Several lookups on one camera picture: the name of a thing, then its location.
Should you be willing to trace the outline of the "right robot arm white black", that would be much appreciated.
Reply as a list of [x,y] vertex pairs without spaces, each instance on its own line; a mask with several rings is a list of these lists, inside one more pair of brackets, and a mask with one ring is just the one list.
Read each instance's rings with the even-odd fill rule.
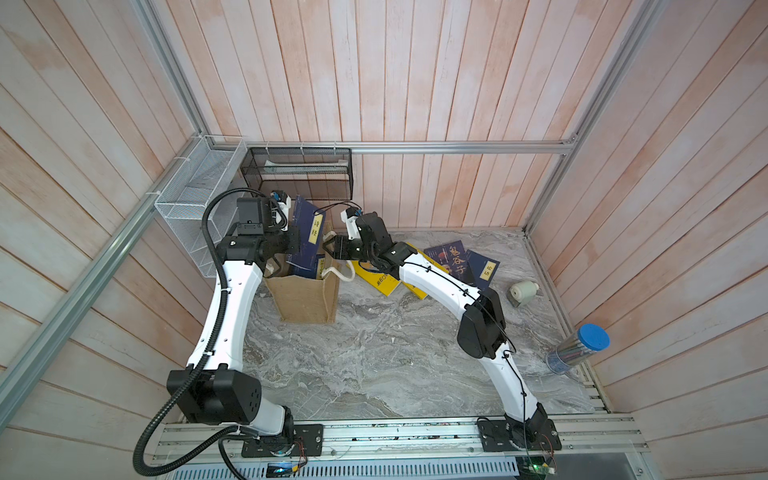
[[562,448],[554,422],[526,385],[514,359],[516,348],[506,333],[498,293],[480,290],[452,277],[406,242],[392,239],[375,212],[355,207],[341,212],[346,232],[323,242],[334,259],[372,265],[425,292],[459,321],[457,343],[477,359],[491,379],[504,408],[508,441],[520,450]]

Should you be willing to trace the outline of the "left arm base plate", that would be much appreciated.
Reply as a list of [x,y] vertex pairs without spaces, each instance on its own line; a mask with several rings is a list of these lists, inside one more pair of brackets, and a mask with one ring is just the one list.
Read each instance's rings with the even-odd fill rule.
[[281,459],[303,454],[317,457],[322,454],[324,426],[316,424],[289,425],[275,436],[260,435],[248,439],[241,450],[243,458]]

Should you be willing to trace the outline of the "dark portrait book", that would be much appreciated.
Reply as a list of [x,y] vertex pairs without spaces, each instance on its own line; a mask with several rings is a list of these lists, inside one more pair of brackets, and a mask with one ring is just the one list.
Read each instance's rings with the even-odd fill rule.
[[457,280],[471,286],[476,285],[468,254],[460,240],[428,247],[424,254]]

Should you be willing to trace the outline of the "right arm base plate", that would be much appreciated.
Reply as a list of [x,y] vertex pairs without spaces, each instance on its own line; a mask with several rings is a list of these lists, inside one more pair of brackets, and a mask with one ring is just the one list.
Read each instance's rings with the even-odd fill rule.
[[551,419],[541,425],[479,417],[475,425],[484,452],[560,451],[562,442]]

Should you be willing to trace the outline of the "purple book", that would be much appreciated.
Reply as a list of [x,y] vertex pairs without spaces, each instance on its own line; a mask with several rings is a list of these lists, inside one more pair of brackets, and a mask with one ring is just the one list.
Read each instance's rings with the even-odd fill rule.
[[325,213],[305,198],[296,198],[292,226],[298,233],[297,249],[286,255],[292,274],[315,279],[318,269],[318,244],[322,240]]

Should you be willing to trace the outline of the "brown canvas tote bag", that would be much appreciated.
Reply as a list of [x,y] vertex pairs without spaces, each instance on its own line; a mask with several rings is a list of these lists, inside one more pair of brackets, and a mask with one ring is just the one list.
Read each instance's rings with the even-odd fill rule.
[[355,278],[352,264],[333,259],[322,242],[336,236],[332,227],[325,226],[318,237],[313,266],[302,270],[288,263],[285,254],[278,254],[269,263],[274,276],[265,279],[282,322],[292,324],[330,325],[336,321],[338,294],[343,282]]

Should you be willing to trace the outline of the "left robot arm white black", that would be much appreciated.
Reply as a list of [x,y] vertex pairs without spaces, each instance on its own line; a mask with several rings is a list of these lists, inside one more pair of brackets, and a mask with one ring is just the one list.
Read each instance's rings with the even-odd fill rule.
[[[236,199],[238,219],[215,241],[209,217],[230,196]],[[256,291],[264,278],[279,271],[279,256],[298,249],[290,209],[291,199],[283,191],[234,188],[212,199],[203,213],[202,235],[216,290],[186,367],[171,371],[167,380],[174,404],[191,423],[245,425],[263,436],[289,433],[289,409],[265,399],[260,381],[244,373],[243,351]]]

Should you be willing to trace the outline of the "yellow book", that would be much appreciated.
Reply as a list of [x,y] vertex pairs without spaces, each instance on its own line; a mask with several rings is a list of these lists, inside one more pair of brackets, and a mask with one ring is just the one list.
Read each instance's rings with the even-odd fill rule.
[[353,261],[352,265],[358,277],[386,297],[389,297],[401,284],[391,275],[375,273],[363,268],[358,261]]
[[[420,255],[425,257],[425,259],[428,261],[428,263],[431,266],[433,266],[434,268],[440,270],[443,273],[446,272],[446,270],[443,269],[441,265],[437,264],[435,261],[433,261],[431,258],[429,258],[423,250],[417,249],[417,251],[419,252]],[[425,291],[423,291],[420,288],[414,286],[413,284],[410,284],[410,283],[404,282],[404,281],[402,281],[401,284],[404,285],[407,289],[409,289],[419,300],[424,300],[424,299],[426,299],[428,297],[428,294]]]

